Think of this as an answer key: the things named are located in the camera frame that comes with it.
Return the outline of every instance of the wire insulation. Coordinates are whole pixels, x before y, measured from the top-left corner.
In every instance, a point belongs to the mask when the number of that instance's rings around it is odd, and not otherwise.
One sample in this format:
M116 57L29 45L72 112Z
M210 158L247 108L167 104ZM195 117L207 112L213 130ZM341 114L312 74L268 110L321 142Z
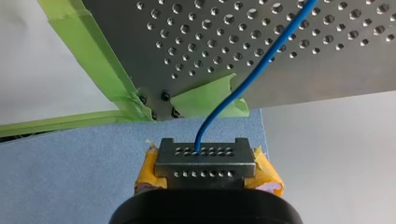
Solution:
M252 71L252 73L235 89L227 98L225 98L206 118L204 123L201 125L198 134L195 137L194 148L196 152L201 150L202 137L213 120L221 113L224 108L226 108L230 103L232 103L237 97L239 97L242 92L244 92L255 80L259 77L265 70L266 66L270 60L276 55L276 52L282 47L282 45L288 41L289 36L291 36L295 30L300 26L301 22L305 17L311 12L318 0L308 0L306 1L304 7L299 11L299 13L294 17L286 29L282 32L275 43L268 49L262 60Z

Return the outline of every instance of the bolt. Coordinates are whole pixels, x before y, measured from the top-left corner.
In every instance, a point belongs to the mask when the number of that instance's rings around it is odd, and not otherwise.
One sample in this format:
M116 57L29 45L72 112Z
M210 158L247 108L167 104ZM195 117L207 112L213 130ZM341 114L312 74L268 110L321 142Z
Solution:
M169 94L168 91L163 91L163 93L161 94L161 99L163 101L169 101L171 99L171 94Z

